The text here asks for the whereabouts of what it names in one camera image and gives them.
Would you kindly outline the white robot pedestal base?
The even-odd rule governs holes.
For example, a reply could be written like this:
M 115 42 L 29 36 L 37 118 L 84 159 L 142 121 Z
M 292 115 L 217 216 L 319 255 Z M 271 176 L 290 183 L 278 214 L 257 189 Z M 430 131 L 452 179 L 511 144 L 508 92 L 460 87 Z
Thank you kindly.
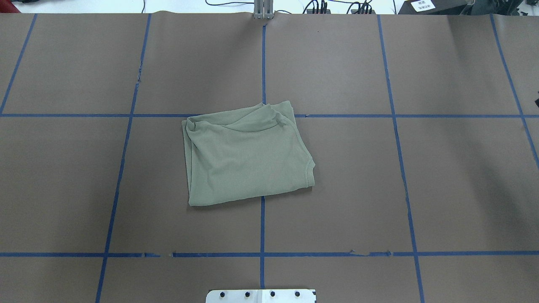
M 206 303 L 315 303 L 316 291 L 304 288 L 212 290 Z

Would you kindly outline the aluminium frame post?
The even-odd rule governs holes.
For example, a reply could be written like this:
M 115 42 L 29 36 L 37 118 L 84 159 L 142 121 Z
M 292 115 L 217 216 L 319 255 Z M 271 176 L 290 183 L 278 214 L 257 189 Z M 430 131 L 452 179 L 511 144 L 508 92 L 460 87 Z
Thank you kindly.
M 273 0 L 253 0 L 254 19 L 270 20 L 275 16 L 273 9 Z

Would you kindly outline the black label box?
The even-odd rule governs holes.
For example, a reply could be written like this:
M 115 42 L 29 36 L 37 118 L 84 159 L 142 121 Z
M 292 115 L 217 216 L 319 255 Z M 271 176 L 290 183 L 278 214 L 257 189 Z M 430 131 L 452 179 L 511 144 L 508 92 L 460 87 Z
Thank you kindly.
M 407 0 L 397 15 L 460 15 L 475 0 Z

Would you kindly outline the olive green long-sleeve shirt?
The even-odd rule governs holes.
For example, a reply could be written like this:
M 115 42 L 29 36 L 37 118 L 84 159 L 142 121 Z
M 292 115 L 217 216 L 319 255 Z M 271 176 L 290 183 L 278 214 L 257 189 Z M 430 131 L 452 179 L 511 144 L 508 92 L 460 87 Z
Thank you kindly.
M 290 101 L 192 116 L 181 128 L 191 207 L 315 185 L 315 161 Z

